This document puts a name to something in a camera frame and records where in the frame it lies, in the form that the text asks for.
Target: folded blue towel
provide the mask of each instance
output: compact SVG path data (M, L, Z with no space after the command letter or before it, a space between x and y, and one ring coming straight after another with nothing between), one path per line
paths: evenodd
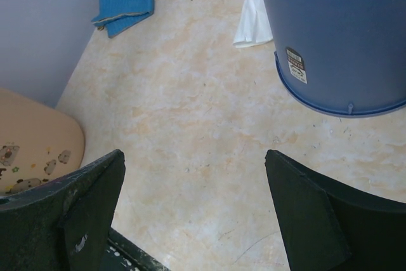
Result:
M99 0L100 13L92 19L96 27L106 27L110 38L154 13L154 0Z

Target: beige tile floor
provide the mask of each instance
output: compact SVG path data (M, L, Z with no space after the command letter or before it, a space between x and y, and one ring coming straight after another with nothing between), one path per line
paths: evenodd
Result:
M84 163L124 151L113 226L175 271L289 269L268 149L406 202L406 110L338 119L295 102L272 43L232 47L242 3L156 0L115 39L95 32L58 105L84 128Z

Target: gray wall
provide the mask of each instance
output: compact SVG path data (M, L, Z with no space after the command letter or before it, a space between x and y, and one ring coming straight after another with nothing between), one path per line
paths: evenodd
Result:
M97 14L98 0L0 0L0 87L54 107Z

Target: label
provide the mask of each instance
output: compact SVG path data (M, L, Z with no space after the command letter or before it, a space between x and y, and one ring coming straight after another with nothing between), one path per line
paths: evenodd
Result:
M286 48L286 54L291 74L299 81L307 84L305 61L303 58L292 48Z

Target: white paper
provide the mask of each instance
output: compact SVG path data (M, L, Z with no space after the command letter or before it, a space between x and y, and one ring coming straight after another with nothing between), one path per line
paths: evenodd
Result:
M264 0L245 0L233 45L245 48L264 44L273 39Z

